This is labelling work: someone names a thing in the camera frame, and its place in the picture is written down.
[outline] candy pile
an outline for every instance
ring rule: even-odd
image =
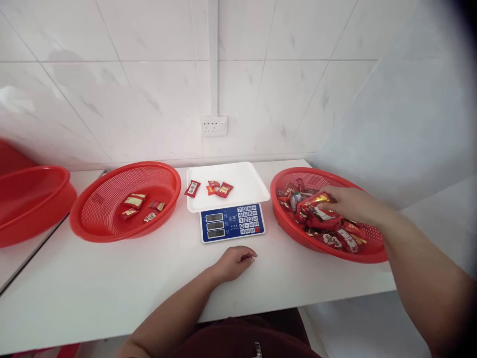
[[[136,215],[139,212],[139,209],[141,208],[143,203],[146,201],[147,196],[148,196],[148,193],[129,194],[126,200],[123,202],[123,205],[129,206],[130,209],[121,213],[121,219],[127,220],[131,216]],[[144,222],[148,222],[154,219],[157,216],[157,214],[160,211],[162,211],[162,209],[164,209],[164,207],[165,207],[164,202],[158,202],[156,200],[153,200],[152,203],[149,205],[149,208],[153,209],[153,211],[144,218]]]
[[[189,187],[185,191],[184,195],[188,195],[190,197],[195,197],[195,194],[197,194],[197,189],[199,188],[200,183],[195,180],[191,180]],[[223,182],[222,185],[216,180],[209,180],[209,185],[206,187],[209,195],[217,195],[222,198],[226,198],[229,196],[229,193],[231,190],[234,188],[232,185],[227,184],[226,182]]]
[[[277,198],[286,214],[322,244],[355,254],[367,243],[360,224],[333,211],[319,209],[318,204],[333,199],[325,192],[306,189],[301,178],[297,179],[297,185],[289,181],[284,190],[277,190]]]

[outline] person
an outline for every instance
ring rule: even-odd
[[[445,357],[466,324],[475,281],[410,220],[368,193],[334,186],[321,191],[336,201],[320,204],[322,209],[381,231],[407,314],[433,357]],[[228,318],[196,329],[212,291],[238,278],[255,259],[259,260],[251,248],[228,248],[216,264],[162,303],[134,331],[118,357],[318,357],[300,334],[278,331],[260,319]]]

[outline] white countertop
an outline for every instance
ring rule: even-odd
[[[93,181],[98,179],[104,171],[84,171],[71,172],[70,182],[80,195]],[[50,234],[55,231],[57,224],[45,232],[23,241],[17,245],[8,246],[0,249],[0,293],[8,285],[11,279],[21,270],[21,268],[28,262],[30,257],[35,254],[37,249],[48,239]]]
[[[304,160],[254,163],[265,185]],[[182,190],[187,168],[179,168]],[[247,245],[255,263],[218,287],[200,321],[395,290],[388,263],[364,265],[308,250],[262,203],[264,235],[202,244],[199,214],[180,195],[175,212],[142,238],[96,244],[64,221],[0,297],[0,355],[131,334],[172,293],[229,246]]]

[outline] electrical outlet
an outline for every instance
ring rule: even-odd
[[[227,117],[201,117],[200,127],[202,137],[217,137],[227,135]]]

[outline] hand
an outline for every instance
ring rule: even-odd
[[[353,221],[380,226],[397,215],[395,210],[357,188],[324,186],[320,192],[326,192],[336,200],[336,203],[318,204],[320,209],[335,211]]]
[[[233,281],[250,267],[256,257],[256,252],[247,246],[229,247],[209,269],[219,284]]]

